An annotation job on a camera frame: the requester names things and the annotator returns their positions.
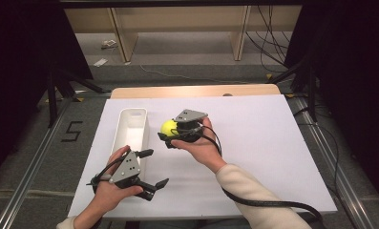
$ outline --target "person's left hand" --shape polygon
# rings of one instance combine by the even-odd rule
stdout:
[[[121,157],[130,150],[129,146],[124,146],[114,152],[109,158],[108,164]],[[112,175],[119,163],[110,167],[105,173]],[[96,194],[90,204],[74,219],[74,228],[92,228],[107,212],[115,209],[117,205],[126,197],[137,195],[143,192],[140,186],[132,186],[120,189],[113,183],[101,181],[97,185]]]
[[[130,150],[130,146],[124,146],[114,152],[109,158],[108,164],[114,161],[115,159],[121,157],[124,153]],[[112,175],[115,173],[120,163],[117,163],[110,167],[105,174]],[[125,189],[120,189],[113,183],[106,181],[99,182],[96,194],[93,199],[93,202],[97,204],[97,207],[108,212],[117,207],[117,205],[126,197],[137,195],[143,192],[142,188],[139,186],[132,186]]]

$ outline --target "white sleeve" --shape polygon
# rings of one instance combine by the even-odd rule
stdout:
[[[75,217],[66,218],[64,221],[57,224],[56,229],[74,229]]]
[[[236,165],[226,164],[216,173],[216,178],[223,189],[239,198],[280,200],[251,174]],[[236,205],[252,228],[310,228],[291,208],[251,207],[237,202]]]

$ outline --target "yellow ball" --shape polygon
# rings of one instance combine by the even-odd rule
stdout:
[[[177,135],[177,122],[174,120],[168,120],[161,126],[161,132],[167,136]]]

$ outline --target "white sheet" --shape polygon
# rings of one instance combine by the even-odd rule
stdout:
[[[86,183],[106,165],[118,115],[126,108],[148,111],[148,146],[155,152],[147,157],[145,181],[155,185],[165,178],[170,180],[152,201],[124,199],[106,218],[211,219],[241,215],[212,172],[189,153],[167,149],[159,140],[157,132],[162,123],[183,109],[208,113],[221,140],[224,159],[243,167],[283,200],[306,203],[321,212],[336,211],[284,97],[255,95],[109,99],[69,216],[79,214],[94,196]]]

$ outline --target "cable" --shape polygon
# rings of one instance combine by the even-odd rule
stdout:
[[[328,129],[326,129],[323,126],[320,126],[318,124],[298,123],[297,125],[299,125],[299,126],[313,126],[313,127],[319,128],[320,130],[324,130],[325,132],[327,132],[331,136],[331,138],[332,138],[332,140],[333,140],[333,142],[335,144],[335,155],[336,155],[335,170],[334,170],[334,180],[333,180],[335,189],[330,188],[328,185],[326,185],[326,187],[328,188],[328,190],[330,190],[332,193],[334,193],[334,195],[339,199],[340,204],[343,207],[343,209],[344,209],[344,211],[345,211],[345,213],[347,215],[347,218],[348,218],[349,222],[352,224],[352,226],[353,226],[354,229],[357,229],[357,226],[356,226],[355,222],[353,221],[353,219],[352,219],[349,211],[347,210],[347,207],[342,202],[341,195],[338,192],[337,177],[338,177],[338,168],[339,168],[340,153],[339,153],[339,147],[338,147],[338,143],[336,141],[335,136],[332,134],[331,131],[329,131]]]
[[[282,31],[282,34],[284,35],[284,38],[287,40],[287,42],[290,42],[290,39],[287,38],[286,34],[284,34],[284,31]]]
[[[276,61],[278,64],[281,64],[281,65],[284,64],[281,60],[278,60],[277,58],[273,57],[273,55],[271,55],[269,52],[267,52],[266,50],[264,50],[260,45],[258,45],[257,42],[255,42],[251,38],[251,36],[248,34],[248,32],[246,32],[245,34],[248,36],[249,40],[251,40],[252,44],[254,44],[254,46],[257,47],[257,49],[259,49],[261,51],[261,54],[263,53],[263,54],[267,55],[269,58],[271,58],[272,60]]]
[[[184,76],[180,74],[166,74],[166,73],[161,73],[158,71],[153,71],[153,70],[146,70],[142,65],[140,67],[147,73],[157,73],[163,76],[167,77],[180,77],[180,78],[185,78],[185,79],[192,79],[192,80],[208,80],[208,81],[214,81],[214,82],[219,82],[219,83],[238,83],[238,84],[250,84],[250,82],[245,82],[245,81],[231,81],[231,80],[217,80],[217,79],[212,79],[212,78],[196,78],[196,77],[189,77],[189,76]]]
[[[220,146],[219,150],[220,150],[220,156],[221,156],[221,155],[222,155],[221,143],[220,143],[220,139],[219,139],[219,137],[217,136],[216,132],[215,132],[213,129],[211,129],[210,127],[206,127],[206,126],[202,126],[202,127],[203,127],[203,128],[206,128],[206,129],[209,129],[209,130],[210,130],[211,132],[213,132],[213,134],[215,135],[217,141],[219,142],[219,146]]]
[[[298,112],[296,112],[295,114],[293,114],[293,116],[297,116],[297,115],[299,115],[300,113],[302,113],[302,112],[306,112],[306,111],[308,111],[308,107],[304,107],[304,108],[302,108],[300,111],[298,111]]]
[[[244,198],[239,198],[232,193],[226,191],[225,189],[222,189],[225,194],[233,199],[234,201],[246,205],[246,206],[252,206],[252,207],[296,207],[301,208],[309,211],[312,213],[317,220],[320,222],[323,221],[323,217],[321,216],[320,212],[317,211],[315,208],[311,207],[310,205],[301,203],[301,202],[293,202],[293,201],[261,201],[261,200],[249,200]]]
[[[255,31],[255,33],[256,33],[256,34],[257,34],[262,40],[264,40],[264,38],[261,37],[260,34],[259,34],[257,31]],[[288,47],[286,47],[286,46],[279,45],[279,44],[275,44],[275,43],[272,43],[272,42],[267,41],[267,40],[265,40],[265,42],[268,43],[269,45],[279,46],[279,47],[281,47],[281,48],[288,49]]]
[[[126,156],[130,153],[131,151],[127,152],[127,154],[124,154],[123,156],[115,159],[114,161],[112,161],[111,163],[109,163],[108,165],[106,165],[106,167],[99,173],[97,174],[96,176],[94,176],[92,179],[91,179],[91,182],[90,183],[87,183],[87,185],[92,185],[94,187],[94,192],[96,191],[95,189],[95,186],[97,186],[97,184],[100,182],[100,181],[105,181],[102,178],[102,176],[105,174],[105,172],[111,168],[113,165],[115,165],[116,163],[118,162],[122,162],[124,160],[124,158],[126,158]]]
[[[279,43],[277,42],[277,40],[276,40],[276,38],[275,38],[275,36],[273,35],[273,32],[272,32],[272,14],[273,14],[273,8],[272,8],[272,6],[269,6],[269,23],[266,22],[266,20],[265,20],[265,18],[263,16],[263,13],[261,11],[260,6],[258,6],[258,11],[260,12],[261,17],[263,18],[263,22],[265,23],[266,29],[267,29],[264,41],[266,41],[267,35],[270,33],[270,35],[272,37],[272,41],[276,44],[275,45],[275,50],[276,50],[277,54],[279,55],[279,58],[282,60],[282,57],[279,54],[279,51],[277,50],[277,47],[278,47]],[[284,52],[282,51],[281,47],[278,47],[278,48],[281,51],[281,54],[285,57]]]
[[[206,127],[206,126],[202,126],[202,127],[211,130],[213,132],[213,134],[216,136],[216,139],[218,140],[219,145],[220,145],[220,140],[219,140],[219,137],[217,136],[216,132],[213,131],[209,127]],[[207,140],[211,141],[218,148],[218,151],[219,151],[219,153],[221,155],[221,146],[219,147],[215,140],[213,140],[212,138],[210,138],[210,137],[208,137],[206,135],[201,135],[201,134],[198,134],[198,135],[200,135],[200,136],[206,138]],[[228,192],[227,190],[225,190],[223,188],[222,188],[222,190],[224,191],[224,193],[229,198],[231,198],[232,200],[234,200],[234,201],[236,201],[236,202],[238,202],[240,204],[246,205],[246,206],[252,206],[252,207],[282,207],[282,208],[284,208],[284,207],[295,207],[295,208],[301,208],[301,209],[305,209],[305,210],[309,211],[310,213],[312,213],[315,216],[315,218],[317,220],[319,220],[320,222],[323,222],[323,217],[321,216],[320,212],[318,212],[312,206],[304,204],[304,203],[301,203],[301,202],[293,202],[293,201],[264,201],[264,200],[244,199],[244,198],[239,198],[239,197],[235,196],[234,194]]]

